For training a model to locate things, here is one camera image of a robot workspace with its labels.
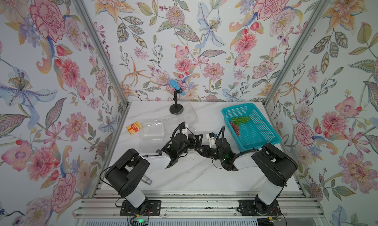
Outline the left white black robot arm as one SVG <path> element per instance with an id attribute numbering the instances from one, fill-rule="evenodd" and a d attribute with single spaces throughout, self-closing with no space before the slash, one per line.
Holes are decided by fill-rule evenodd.
<path id="1" fill-rule="evenodd" d="M 103 170 L 100 180 L 113 188 L 124 200 L 121 206 L 121 216 L 139 217 L 152 213 L 159 215 L 160 201 L 148 200 L 138 187 L 142 181 L 148 184 L 152 180 L 145 176 L 146 171 L 153 169 L 168 169 L 187 156 L 189 150 L 202 145 L 203 135 L 194 134 L 182 122 L 173 131 L 170 139 L 155 153 L 143 154 L 131 148 L 127 150 L 113 165 Z"/>

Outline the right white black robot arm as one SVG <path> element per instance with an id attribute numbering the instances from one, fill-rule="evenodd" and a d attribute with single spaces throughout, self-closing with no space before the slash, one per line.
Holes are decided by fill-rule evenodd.
<path id="1" fill-rule="evenodd" d="M 281 216 L 277 198 L 298 169 L 295 161 L 271 143 L 235 154 L 222 134 L 209 133 L 206 138 L 209 145 L 195 148 L 202 157 L 220 161 L 221 168 L 226 171 L 257 168 L 266 177 L 261 191 L 254 199 L 239 201 L 237 212 L 243 216 Z"/>

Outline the red grape bunch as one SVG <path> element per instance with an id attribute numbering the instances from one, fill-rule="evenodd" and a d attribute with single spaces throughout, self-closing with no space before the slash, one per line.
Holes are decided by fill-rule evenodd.
<path id="1" fill-rule="evenodd" d="M 235 124 L 233 121 L 230 122 L 232 129 L 234 130 L 236 136 L 239 136 L 239 126 Z"/>

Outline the teal plastic mesh basket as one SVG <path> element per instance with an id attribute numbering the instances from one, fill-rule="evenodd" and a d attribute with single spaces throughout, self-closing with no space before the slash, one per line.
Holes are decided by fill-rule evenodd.
<path id="1" fill-rule="evenodd" d="M 229 106 L 223 108 L 221 113 L 240 152 L 259 149 L 266 143 L 276 145 L 281 142 L 280 136 L 253 103 Z M 239 125 L 239 136 L 236 136 L 230 122 L 232 118 L 241 116 L 249 116 L 251 120 L 247 124 Z"/>

